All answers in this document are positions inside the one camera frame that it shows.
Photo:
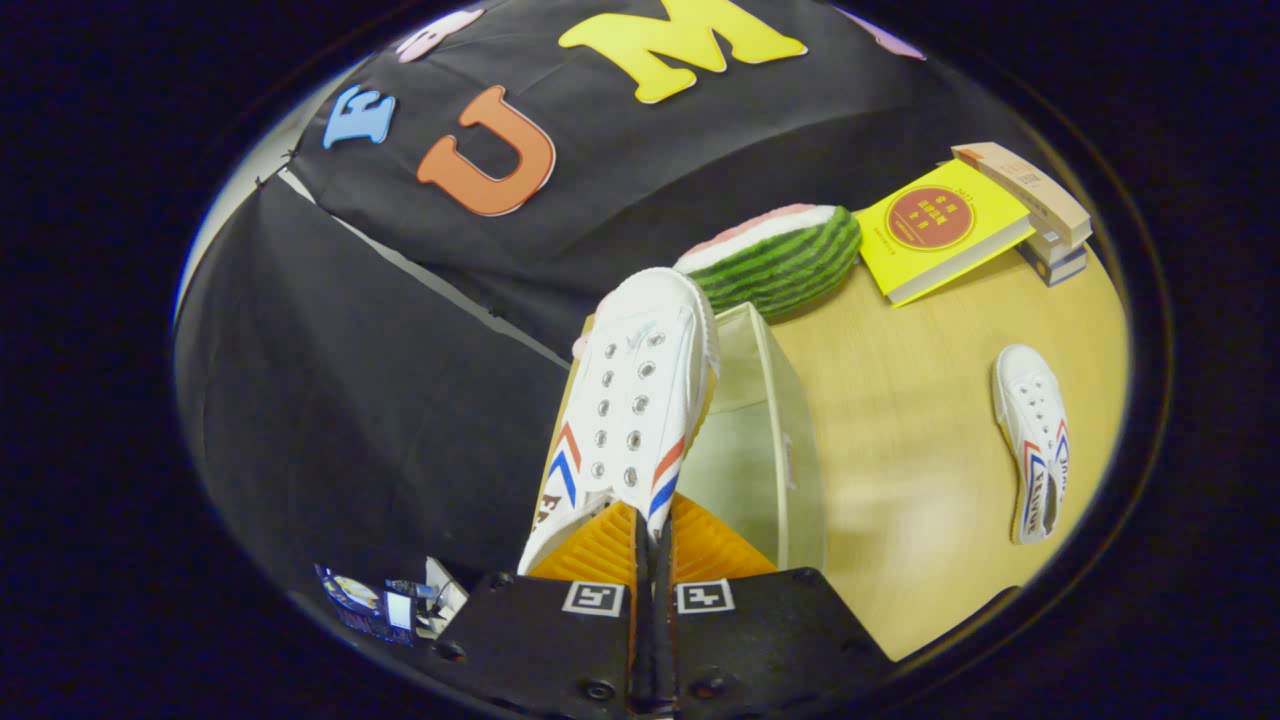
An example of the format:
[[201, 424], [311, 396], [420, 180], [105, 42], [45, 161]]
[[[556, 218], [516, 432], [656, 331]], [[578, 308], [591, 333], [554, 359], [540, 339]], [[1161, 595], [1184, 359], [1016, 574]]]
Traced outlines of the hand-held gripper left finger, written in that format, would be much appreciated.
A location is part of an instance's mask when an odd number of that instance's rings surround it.
[[644, 520], [612, 503], [549, 557], [492, 571], [428, 648], [428, 675], [497, 714], [634, 716], [634, 592]]

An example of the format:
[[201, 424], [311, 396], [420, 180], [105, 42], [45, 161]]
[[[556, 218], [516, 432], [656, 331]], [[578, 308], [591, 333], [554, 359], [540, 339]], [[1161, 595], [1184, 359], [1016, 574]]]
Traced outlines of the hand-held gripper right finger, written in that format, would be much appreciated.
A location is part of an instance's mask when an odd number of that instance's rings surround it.
[[893, 664], [814, 568], [778, 569], [677, 495], [659, 678], [678, 716], [822, 716], [859, 705]]

